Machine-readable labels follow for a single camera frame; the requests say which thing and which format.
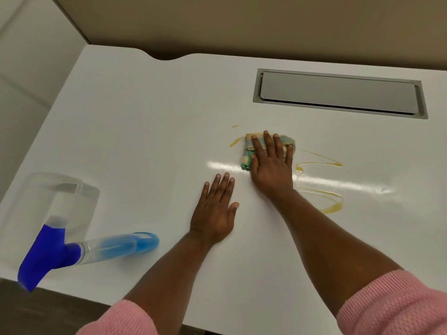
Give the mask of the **person's right hand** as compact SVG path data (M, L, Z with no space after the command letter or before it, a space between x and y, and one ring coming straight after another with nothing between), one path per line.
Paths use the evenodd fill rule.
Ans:
M294 193L292 168L284 162L282 142L278 134L273 134L276 158L270 158L263 150L256 136L252 136L255 154L259 161L258 178L252 180L256 188L270 201L278 201Z

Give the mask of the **person's left hand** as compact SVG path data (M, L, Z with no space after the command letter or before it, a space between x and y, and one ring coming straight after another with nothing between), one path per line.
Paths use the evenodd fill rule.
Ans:
M234 186L235 179L230 175L230 182L227 187L230 203L216 202L214 179L210 183L207 200L200 206L196 205L190 222L189 233L203 240L207 248L212 248L215 244L223 241L233 231L234 221L227 221L227 210L233 203Z

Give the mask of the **green and yellow cleaning cloth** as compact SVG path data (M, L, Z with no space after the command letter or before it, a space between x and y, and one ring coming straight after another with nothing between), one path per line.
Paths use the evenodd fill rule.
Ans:
M252 136L256 136L259 140L262 148L264 151L266 151L265 141L264 141L264 134L263 133L250 133L246 134L245 136L245 142L244 142L244 151L241 158L241 168L245 171L250 171L251 168L251 155L254 155L255 149L252 141ZM282 142L282 149L283 149L283 155L284 159L287 155L287 149L288 146L292 146L292 154L294 154L296 145L295 140L287 135L279 135L279 138Z

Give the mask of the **person's left forearm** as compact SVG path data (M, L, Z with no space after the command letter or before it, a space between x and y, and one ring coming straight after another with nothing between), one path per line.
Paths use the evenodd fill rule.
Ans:
M221 241L216 233L189 231L142 276L124 299L149 315L159 335L177 335L198 271L211 248Z

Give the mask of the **person's right forearm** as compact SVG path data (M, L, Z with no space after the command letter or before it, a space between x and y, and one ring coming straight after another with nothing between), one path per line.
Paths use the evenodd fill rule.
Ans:
M375 279L402 267L345 231L292 188L267 193L292 235L303 266L333 316Z

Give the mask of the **yellow liquid spill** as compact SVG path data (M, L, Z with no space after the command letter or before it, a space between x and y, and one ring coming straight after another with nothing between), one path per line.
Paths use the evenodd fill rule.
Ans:
M242 145L243 146L242 151L244 151L245 136L246 135L238 137L237 139L235 139L229 145L229 148L231 148L233 146L236 146L236 145ZM294 175L293 176L293 180L295 182L298 182L298 181L303 182L305 180L305 177L304 177L304 172L305 171L304 171L303 166L306 166L306 165L319 164L319 165L333 166L333 167L337 167L337 168L343 167L343 165L340 162L338 162L337 160L335 160L333 158L326 157L326 156L323 156L321 154L310 152L310 151L306 151L306 150L302 150L302 149L299 149L299 152L307 153L307 154L311 154L311 155L314 155L316 157L319 157L319 158L321 158L321 161L310 161L310 162L296 163L296 165L295 165L295 172L297 172L298 175ZM326 206L323 207L323 208L320 208L320 211L322 213L324 213L324 214L335 213L335 212L340 211L343 208L344 198L341 195L339 195L339 194L337 194L335 192L324 191L324 190L311 188L311 187L303 187L301 185L297 185L297 189L298 189L299 193L314 195L314 196L318 196L318 197L321 197L321 198L325 199Z

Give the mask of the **clear plastic container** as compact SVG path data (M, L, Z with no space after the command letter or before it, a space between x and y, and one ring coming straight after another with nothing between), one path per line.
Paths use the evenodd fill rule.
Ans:
M83 241L90 227L100 190L84 181L57 173L26 176L8 208L0 240L33 242L51 216L66 222L65 241Z

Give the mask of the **person's left pink sleeve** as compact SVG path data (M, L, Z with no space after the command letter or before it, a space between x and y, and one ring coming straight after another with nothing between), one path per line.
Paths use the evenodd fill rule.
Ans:
M142 308L131 301L120 300L75 335L158 335L158 332Z

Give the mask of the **person's pink sleeve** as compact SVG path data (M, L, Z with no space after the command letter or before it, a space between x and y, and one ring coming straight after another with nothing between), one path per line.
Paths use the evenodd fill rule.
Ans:
M120 300L75 335L158 335L158 332L142 308L131 301Z
M336 320L343 335L447 335L447 293L395 270L350 297Z

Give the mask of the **blue spray bottle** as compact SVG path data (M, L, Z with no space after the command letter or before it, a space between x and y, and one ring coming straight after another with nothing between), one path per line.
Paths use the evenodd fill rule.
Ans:
M67 225L68 219L57 215L43 224L18 270L18 283L26 291L33 291L52 270L148 253L159 246L159 237L149 232L66 243Z

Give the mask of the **person's right pink sleeve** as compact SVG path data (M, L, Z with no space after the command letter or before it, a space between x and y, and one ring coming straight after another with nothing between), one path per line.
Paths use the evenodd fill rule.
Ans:
M336 320L343 335L447 335L447 293L395 270L350 297Z

